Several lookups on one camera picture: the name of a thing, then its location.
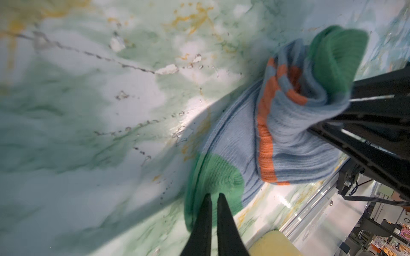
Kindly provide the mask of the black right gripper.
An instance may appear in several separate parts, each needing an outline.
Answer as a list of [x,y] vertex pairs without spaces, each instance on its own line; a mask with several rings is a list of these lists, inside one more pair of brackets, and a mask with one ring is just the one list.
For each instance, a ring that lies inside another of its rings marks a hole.
[[355,81],[350,107],[309,131],[348,155],[337,181],[347,192],[361,173],[410,198],[410,67]]

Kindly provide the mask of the grey blue striped sock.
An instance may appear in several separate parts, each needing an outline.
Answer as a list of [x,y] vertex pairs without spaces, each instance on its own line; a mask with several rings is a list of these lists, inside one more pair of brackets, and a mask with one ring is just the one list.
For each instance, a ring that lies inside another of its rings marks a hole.
[[186,187],[185,225],[192,230],[206,195],[224,194],[233,214],[266,183],[287,186],[327,178],[339,151],[309,132],[350,104],[369,36],[330,26],[310,45],[280,48],[262,80],[247,88],[208,133]]

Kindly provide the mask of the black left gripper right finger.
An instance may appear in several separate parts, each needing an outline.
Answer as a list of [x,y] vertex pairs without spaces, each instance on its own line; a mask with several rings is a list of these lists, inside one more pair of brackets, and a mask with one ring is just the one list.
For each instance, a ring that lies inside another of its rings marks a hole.
[[217,239],[219,256],[250,256],[232,216],[224,194],[217,201]]

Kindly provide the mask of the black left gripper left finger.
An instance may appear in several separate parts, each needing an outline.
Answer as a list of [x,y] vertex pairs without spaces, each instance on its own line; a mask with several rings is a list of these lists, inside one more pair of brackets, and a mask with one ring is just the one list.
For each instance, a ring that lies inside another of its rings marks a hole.
[[212,200],[204,197],[190,238],[180,256],[210,256],[212,230]]

